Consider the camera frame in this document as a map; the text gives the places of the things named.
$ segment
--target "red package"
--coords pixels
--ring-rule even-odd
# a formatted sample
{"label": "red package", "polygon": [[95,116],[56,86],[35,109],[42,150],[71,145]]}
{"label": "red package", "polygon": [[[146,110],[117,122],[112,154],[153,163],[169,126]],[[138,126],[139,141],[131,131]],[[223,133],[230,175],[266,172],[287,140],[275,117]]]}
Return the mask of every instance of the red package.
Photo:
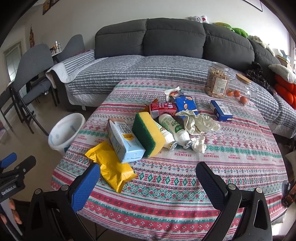
{"label": "red package", "polygon": [[151,103],[149,105],[149,111],[152,119],[157,118],[163,113],[175,115],[177,111],[177,105],[175,103]]}

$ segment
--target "yellow snack package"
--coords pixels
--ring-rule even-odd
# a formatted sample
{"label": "yellow snack package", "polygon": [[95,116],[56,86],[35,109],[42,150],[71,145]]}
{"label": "yellow snack package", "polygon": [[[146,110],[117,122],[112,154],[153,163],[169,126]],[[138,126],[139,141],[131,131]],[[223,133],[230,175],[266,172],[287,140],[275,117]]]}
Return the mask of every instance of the yellow snack package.
{"label": "yellow snack package", "polygon": [[114,149],[107,141],[88,150],[85,155],[100,165],[101,175],[118,193],[121,193],[127,181],[137,176],[128,163],[120,163]]}

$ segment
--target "tiled floor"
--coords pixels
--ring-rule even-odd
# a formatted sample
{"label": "tiled floor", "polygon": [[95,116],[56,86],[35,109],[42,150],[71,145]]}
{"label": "tiled floor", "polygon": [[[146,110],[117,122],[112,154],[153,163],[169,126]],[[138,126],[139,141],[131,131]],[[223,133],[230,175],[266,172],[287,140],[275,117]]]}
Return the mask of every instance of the tiled floor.
{"label": "tiled floor", "polygon": [[[63,110],[60,106],[55,107],[50,95],[42,96],[39,100],[41,102],[40,104],[36,102],[33,103],[33,108],[37,115],[36,118],[47,132],[50,132],[53,126],[69,113]],[[82,112],[82,114],[88,119],[91,112]],[[25,123],[20,123],[14,108],[8,112],[6,117],[14,129],[14,133],[8,128],[2,116],[0,116],[1,121],[7,129],[7,136],[0,141],[0,159],[15,152],[18,159],[9,167],[9,169],[13,169],[18,163],[30,155],[33,155],[36,158],[36,166],[30,170],[25,177],[26,188],[14,196],[14,198],[18,200],[30,201],[35,189],[41,188],[44,191],[51,190],[52,172],[62,156],[59,152],[52,150],[49,147],[47,136],[43,134],[33,121],[31,122],[31,126],[35,134],[31,134]],[[296,215],[295,210],[295,205],[289,208],[289,222],[286,221],[286,224],[281,227],[281,234],[287,232],[294,222],[293,220]],[[81,219],[90,233],[95,236],[95,224],[83,217]],[[104,230],[104,227],[97,225],[97,235]],[[100,237],[99,241],[115,239],[121,239],[122,241],[137,240],[108,230]]]}

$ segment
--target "gray chair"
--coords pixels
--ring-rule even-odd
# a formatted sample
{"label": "gray chair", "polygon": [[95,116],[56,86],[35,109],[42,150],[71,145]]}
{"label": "gray chair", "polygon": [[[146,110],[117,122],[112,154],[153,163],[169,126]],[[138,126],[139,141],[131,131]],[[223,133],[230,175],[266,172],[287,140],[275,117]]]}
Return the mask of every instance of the gray chair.
{"label": "gray chair", "polygon": [[36,84],[33,83],[31,90],[23,97],[20,96],[19,90],[34,76],[51,68],[53,64],[54,63],[52,60],[52,55],[48,46],[46,44],[39,44],[30,48],[27,52],[24,53],[24,55],[20,59],[20,63],[17,68],[17,73],[13,82],[13,92],[17,99],[16,103],[18,104],[20,112],[23,116],[23,120],[21,121],[26,122],[27,126],[33,134],[34,132],[30,126],[31,119],[33,119],[35,123],[39,126],[39,128],[44,132],[44,134],[48,136],[46,130],[40,125],[40,123],[33,115],[34,112],[31,112],[27,106],[38,96],[48,92],[51,92],[54,104],[55,106],[57,106],[54,98],[54,93],[52,91],[52,84],[50,80],[44,76],[36,80]]}
{"label": "gray chair", "polygon": [[70,58],[74,55],[82,53],[85,51],[85,46],[83,42],[83,37],[81,34],[74,35],[68,41],[67,45],[61,53],[56,55],[57,62],[62,62],[63,60]]}
{"label": "gray chair", "polygon": [[[3,106],[6,104],[7,101],[9,101],[9,99],[12,99],[12,103],[7,107],[6,110],[2,111]],[[15,107],[15,110],[17,112],[17,115],[20,118],[20,113],[18,112],[15,100],[13,98],[12,95],[12,91],[11,88],[6,88],[6,90],[4,90],[1,94],[0,94],[0,112],[3,115],[4,120],[6,121],[7,125],[9,126],[9,128],[13,131],[12,126],[9,124],[8,120],[6,119],[5,115],[8,113],[8,111],[12,108]]]}

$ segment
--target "blue gripper pad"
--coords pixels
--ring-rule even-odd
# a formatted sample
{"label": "blue gripper pad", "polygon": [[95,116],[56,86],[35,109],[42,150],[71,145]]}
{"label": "blue gripper pad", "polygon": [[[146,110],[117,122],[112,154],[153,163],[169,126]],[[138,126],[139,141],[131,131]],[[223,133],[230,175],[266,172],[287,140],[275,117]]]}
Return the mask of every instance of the blue gripper pad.
{"label": "blue gripper pad", "polygon": [[89,165],[81,176],[75,178],[73,183],[70,185],[70,190],[73,190],[71,206],[74,212],[83,209],[92,190],[100,178],[100,174],[100,166],[94,162]]}
{"label": "blue gripper pad", "polygon": [[9,156],[0,161],[0,168],[7,168],[10,164],[17,160],[17,155],[13,152]]}
{"label": "blue gripper pad", "polygon": [[228,193],[226,183],[220,176],[215,175],[203,161],[196,165],[195,172],[213,207],[222,211]]}

